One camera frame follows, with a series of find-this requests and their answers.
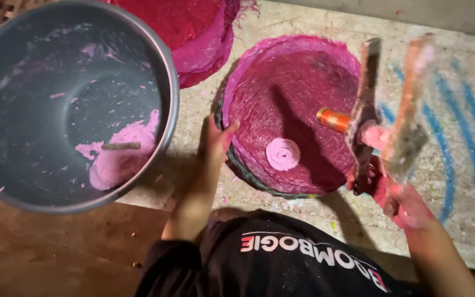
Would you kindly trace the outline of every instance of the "black shirt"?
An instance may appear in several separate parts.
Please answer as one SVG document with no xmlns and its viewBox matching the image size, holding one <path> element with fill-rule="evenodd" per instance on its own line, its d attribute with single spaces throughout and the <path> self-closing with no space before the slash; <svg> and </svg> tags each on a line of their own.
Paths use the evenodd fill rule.
<svg viewBox="0 0 475 297">
<path fill-rule="evenodd" d="M 143 269 L 137 297 L 418 295 L 363 253 L 266 211 L 212 226 L 201 249 L 160 240 Z"/>
</svg>

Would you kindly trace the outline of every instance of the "metal bowl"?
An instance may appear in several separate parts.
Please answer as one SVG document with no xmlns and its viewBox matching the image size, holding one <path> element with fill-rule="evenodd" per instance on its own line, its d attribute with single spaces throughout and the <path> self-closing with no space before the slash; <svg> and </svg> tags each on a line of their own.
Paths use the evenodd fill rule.
<svg viewBox="0 0 475 297">
<path fill-rule="evenodd" d="M 92 161 L 76 145 L 147 123 L 154 109 L 158 146 L 142 170 L 118 188 L 91 187 Z M 125 10 L 68 0 L 9 20 L 0 28 L 0 199 L 76 213 L 120 198 L 166 151 L 178 109 L 170 50 Z"/>
</svg>

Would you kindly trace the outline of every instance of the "orange cylinder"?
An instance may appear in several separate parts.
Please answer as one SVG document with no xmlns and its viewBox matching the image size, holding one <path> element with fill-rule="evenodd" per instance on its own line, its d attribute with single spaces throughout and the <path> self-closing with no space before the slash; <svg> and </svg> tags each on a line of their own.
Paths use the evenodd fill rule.
<svg viewBox="0 0 475 297">
<path fill-rule="evenodd" d="M 324 107 L 316 113 L 316 120 L 320 124 L 343 134 L 346 132 L 347 124 L 349 123 L 349 116 Z"/>
</svg>

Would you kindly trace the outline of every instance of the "pink swirl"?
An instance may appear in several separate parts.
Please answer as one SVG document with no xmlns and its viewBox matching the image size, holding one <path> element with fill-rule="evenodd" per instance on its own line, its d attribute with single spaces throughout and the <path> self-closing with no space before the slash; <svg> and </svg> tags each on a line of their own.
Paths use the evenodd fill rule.
<svg viewBox="0 0 475 297">
<path fill-rule="evenodd" d="M 266 153 L 268 162 L 276 170 L 287 171 L 300 162 L 300 149 L 290 139 L 275 138 L 267 145 Z"/>
</svg>

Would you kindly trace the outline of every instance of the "hand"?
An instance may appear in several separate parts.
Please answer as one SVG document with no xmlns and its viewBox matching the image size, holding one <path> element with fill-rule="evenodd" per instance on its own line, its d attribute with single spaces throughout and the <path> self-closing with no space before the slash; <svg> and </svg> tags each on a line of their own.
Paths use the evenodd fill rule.
<svg viewBox="0 0 475 297">
<path fill-rule="evenodd" d="M 399 203 L 399 212 L 391 217 L 392 221 L 402 229 L 420 229 L 427 226 L 434 215 L 426 206 L 423 198 L 411 184 L 397 185 L 389 180 L 382 172 L 380 158 L 372 156 L 368 173 L 368 188 L 366 193 L 371 195 L 375 202 L 384 209 L 386 199 L 393 199 Z M 353 189 L 355 177 L 353 170 L 348 173 L 346 188 Z"/>
<path fill-rule="evenodd" d="M 230 140 L 238 128 L 239 122 L 236 122 L 221 131 L 215 125 L 214 114 L 210 114 L 205 119 L 205 143 L 201 143 L 204 146 L 205 160 L 223 163 L 227 159 L 226 153 L 230 147 Z"/>
</svg>

